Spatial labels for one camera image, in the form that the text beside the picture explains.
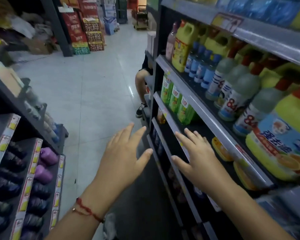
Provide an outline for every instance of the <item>left hand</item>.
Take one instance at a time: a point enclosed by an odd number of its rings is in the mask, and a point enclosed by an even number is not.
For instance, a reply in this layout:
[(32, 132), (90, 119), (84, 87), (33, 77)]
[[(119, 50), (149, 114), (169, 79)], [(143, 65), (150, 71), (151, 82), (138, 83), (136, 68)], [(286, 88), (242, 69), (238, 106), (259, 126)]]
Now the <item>left hand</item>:
[(96, 176), (82, 195), (83, 203), (86, 200), (88, 205), (93, 204), (91, 198), (95, 199), (98, 206), (92, 208), (100, 217), (142, 173), (152, 155), (153, 150), (147, 149), (137, 160), (137, 146), (146, 127), (130, 136), (133, 126), (134, 123), (130, 123), (108, 142)]

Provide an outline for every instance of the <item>person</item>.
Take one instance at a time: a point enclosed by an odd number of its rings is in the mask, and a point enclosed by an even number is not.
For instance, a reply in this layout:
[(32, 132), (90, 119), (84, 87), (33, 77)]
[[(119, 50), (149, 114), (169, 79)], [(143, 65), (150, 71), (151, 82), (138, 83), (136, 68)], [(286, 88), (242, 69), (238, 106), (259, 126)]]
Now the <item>person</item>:
[(136, 73), (136, 78), (135, 78), (136, 90), (137, 90), (138, 95), (141, 100), (141, 104), (136, 111), (137, 118), (142, 117), (142, 110), (145, 107), (147, 107), (147, 104), (145, 101), (145, 94), (146, 94), (145, 77), (152, 76), (152, 75), (153, 75), (152, 64), (148, 62), (148, 57), (146, 55), (144, 55), (144, 61), (142, 64), (142, 68)]
[[(84, 207), (102, 219), (119, 195), (142, 173), (153, 150), (137, 160), (137, 146), (145, 126), (131, 135), (133, 123), (116, 133), (106, 146), (99, 169), (80, 199)], [(240, 186), (222, 164), (205, 137), (188, 129), (175, 133), (190, 155), (190, 164), (178, 156), (173, 162), (196, 187), (208, 194), (227, 214), (246, 240), (293, 240)], [(45, 240), (91, 240), (98, 225), (78, 204), (49, 232)]]

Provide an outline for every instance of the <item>hand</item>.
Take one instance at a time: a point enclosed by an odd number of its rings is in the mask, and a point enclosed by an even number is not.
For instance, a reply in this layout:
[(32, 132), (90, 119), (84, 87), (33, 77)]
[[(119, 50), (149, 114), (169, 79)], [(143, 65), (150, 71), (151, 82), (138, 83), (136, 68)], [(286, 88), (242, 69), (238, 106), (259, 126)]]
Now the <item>hand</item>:
[(88, 205), (92, 204), (94, 212), (100, 217), (142, 173), (152, 155), (153, 150), (147, 149), (137, 160), (137, 146), (146, 127), (140, 128), (130, 137), (133, 126), (130, 123), (108, 142), (96, 176), (82, 195), (83, 203), (86, 200)]
[(178, 132), (175, 134), (188, 150), (190, 164), (175, 155), (172, 156), (172, 160), (193, 185), (209, 196), (214, 197), (216, 193), (235, 184), (216, 158), (207, 139), (202, 137), (197, 131), (192, 133), (186, 128), (184, 132), (188, 138)]

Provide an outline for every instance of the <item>leg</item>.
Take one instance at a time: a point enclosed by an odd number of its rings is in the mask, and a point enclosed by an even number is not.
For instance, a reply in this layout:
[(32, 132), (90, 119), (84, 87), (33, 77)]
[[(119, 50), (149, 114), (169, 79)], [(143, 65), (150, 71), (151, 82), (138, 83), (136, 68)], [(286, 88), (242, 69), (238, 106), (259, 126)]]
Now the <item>leg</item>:
[(138, 71), (135, 78), (136, 90), (139, 94), (140, 100), (143, 104), (146, 103), (145, 101), (145, 94), (146, 94), (146, 82), (145, 77), (150, 76), (150, 73), (146, 70)]

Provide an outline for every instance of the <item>blue package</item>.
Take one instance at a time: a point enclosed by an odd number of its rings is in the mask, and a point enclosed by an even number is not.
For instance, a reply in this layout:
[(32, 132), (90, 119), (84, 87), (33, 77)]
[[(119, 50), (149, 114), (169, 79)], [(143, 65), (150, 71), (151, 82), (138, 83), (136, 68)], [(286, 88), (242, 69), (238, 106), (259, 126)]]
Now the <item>blue package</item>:
[(276, 0), (253, 0), (248, 12), (248, 17), (260, 21), (267, 21), (271, 12), (276, 7)]
[(252, 0), (230, 0), (228, 11), (247, 16)]
[(218, 0), (216, 6), (222, 10), (227, 10), (231, 0)]
[(300, 0), (277, 0), (271, 10), (268, 22), (273, 25), (288, 27), (300, 11)]

